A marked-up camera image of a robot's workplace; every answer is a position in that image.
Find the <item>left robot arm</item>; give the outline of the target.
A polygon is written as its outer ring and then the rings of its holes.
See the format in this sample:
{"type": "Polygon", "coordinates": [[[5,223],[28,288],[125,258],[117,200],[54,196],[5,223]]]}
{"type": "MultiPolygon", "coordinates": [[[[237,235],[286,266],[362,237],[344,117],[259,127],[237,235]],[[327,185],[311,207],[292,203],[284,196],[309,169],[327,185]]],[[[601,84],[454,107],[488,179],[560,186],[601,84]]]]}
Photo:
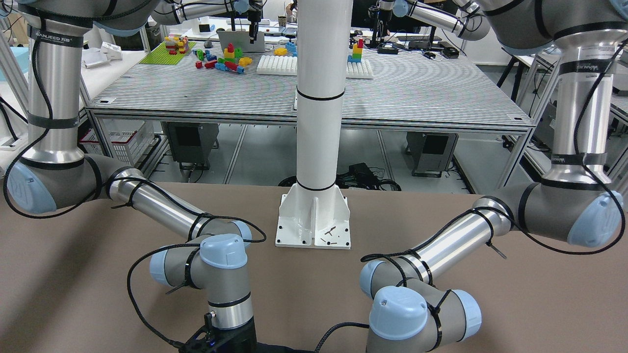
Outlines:
{"type": "Polygon", "coordinates": [[[360,275],[373,300],[368,353],[423,353],[476,334],[478,303],[462,290],[438,290],[435,277],[496,237],[520,230],[565,243],[608,250],[624,232],[622,196],[606,176],[606,127],[614,63],[627,43],[625,0],[479,0],[511,53],[538,53],[554,44],[559,60],[558,106],[551,168],[540,183],[504,187],[478,199],[414,248],[370,254],[360,275]]]}

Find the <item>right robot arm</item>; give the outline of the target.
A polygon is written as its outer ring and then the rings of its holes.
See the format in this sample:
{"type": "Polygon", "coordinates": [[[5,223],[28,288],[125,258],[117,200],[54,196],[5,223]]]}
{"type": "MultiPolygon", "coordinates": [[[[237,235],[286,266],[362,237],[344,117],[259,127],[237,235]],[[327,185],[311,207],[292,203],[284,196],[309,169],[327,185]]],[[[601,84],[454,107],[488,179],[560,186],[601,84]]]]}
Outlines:
{"type": "Polygon", "coordinates": [[[213,215],[170,194],[138,169],[77,145],[80,61],[93,26],[112,34],[137,33],[171,0],[18,0],[31,38],[29,144],[9,164],[3,181],[7,205],[17,214],[45,219],[103,198],[148,215],[186,238],[143,255],[151,274],[173,290],[205,290],[204,324],[185,342],[143,324],[181,353],[253,353],[258,347],[245,246],[255,225],[213,215]]]}

